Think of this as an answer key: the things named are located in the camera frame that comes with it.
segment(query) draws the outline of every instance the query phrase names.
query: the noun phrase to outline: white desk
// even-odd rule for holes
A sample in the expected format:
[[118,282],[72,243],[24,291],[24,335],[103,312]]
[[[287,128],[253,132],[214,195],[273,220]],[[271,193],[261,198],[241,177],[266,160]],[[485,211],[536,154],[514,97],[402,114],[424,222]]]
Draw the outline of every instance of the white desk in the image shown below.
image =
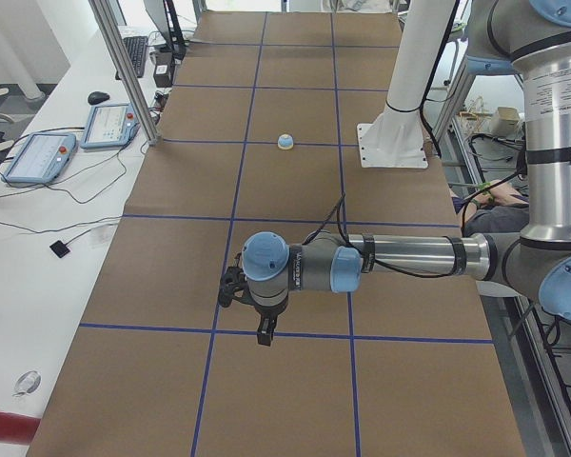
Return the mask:
[[[125,89],[120,81],[114,79],[114,73],[106,45],[97,32],[26,133],[84,126],[89,115],[87,96],[94,90],[109,93],[111,102],[126,102]],[[150,103],[156,91],[150,62],[147,62],[144,78],[138,81]],[[120,215],[142,165],[144,155],[140,148],[145,141],[140,130],[121,153],[127,174],[90,203],[78,205],[63,192],[39,189],[0,199],[0,220],[42,230]],[[79,150],[58,179],[93,165],[114,152]],[[121,171],[120,164],[112,159],[59,187],[70,190],[79,199],[86,199]],[[16,191],[7,188],[0,180],[0,195]],[[93,226],[36,235],[0,226],[0,410],[40,417],[47,406],[104,262],[111,233],[109,241],[104,243],[99,243],[92,233],[79,238],[70,246],[71,253],[62,259],[52,253],[49,245],[58,239],[67,241],[90,227]],[[13,397],[16,380],[29,370],[40,372],[40,387],[30,395]],[[26,451],[24,446],[0,444],[0,457],[23,456]]]

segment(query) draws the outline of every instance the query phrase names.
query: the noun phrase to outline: small black box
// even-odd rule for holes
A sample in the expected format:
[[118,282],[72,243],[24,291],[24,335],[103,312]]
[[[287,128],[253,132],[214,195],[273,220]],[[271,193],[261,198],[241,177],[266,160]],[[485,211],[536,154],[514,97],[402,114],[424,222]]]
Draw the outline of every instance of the small black box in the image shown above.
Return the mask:
[[157,88],[170,88],[173,84],[175,61],[169,51],[158,52],[154,57],[154,83]]

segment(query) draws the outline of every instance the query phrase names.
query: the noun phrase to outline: computer mouse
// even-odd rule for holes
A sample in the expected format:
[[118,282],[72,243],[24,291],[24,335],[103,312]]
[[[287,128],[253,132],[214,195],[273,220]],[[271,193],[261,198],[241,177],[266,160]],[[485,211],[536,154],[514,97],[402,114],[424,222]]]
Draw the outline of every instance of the computer mouse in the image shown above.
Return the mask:
[[105,92],[95,91],[89,94],[87,101],[89,102],[90,105],[97,105],[98,103],[105,102],[106,100],[109,99],[110,99],[109,94]]

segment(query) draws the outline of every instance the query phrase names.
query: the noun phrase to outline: blue joint cap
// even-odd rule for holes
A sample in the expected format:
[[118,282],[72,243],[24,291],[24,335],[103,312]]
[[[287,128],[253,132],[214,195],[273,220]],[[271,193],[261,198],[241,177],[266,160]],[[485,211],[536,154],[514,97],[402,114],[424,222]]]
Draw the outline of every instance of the blue joint cap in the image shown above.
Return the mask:
[[540,303],[547,312],[571,320],[571,257],[552,268],[543,279]]
[[244,244],[244,273],[252,281],[267,281],[281,273],[288,258],[286,241],[272,231],[261,231]]
[[571,0],[529,0],[529,3],[544,19],[571,28]]
[[353,292],[360,285],[362,258],[354,248],[340,246],[332,258],[330,288],[333,292]]
[[471,55],[467,56],[467,71],[469,74],[484,76],[500,76],[517,73],[509,60],[488,59]]

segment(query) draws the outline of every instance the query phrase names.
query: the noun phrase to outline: black keyboard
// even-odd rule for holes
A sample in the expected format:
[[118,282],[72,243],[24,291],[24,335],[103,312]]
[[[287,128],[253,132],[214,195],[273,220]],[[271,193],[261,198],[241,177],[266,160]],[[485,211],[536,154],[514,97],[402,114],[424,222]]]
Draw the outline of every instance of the black keyboard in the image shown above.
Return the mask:
[[127,36],[123,38],[123,44],[127,49],[133,69],[138,78],[144,76],[144,66],[146,65],[146,47],[148,46],[147,36]]

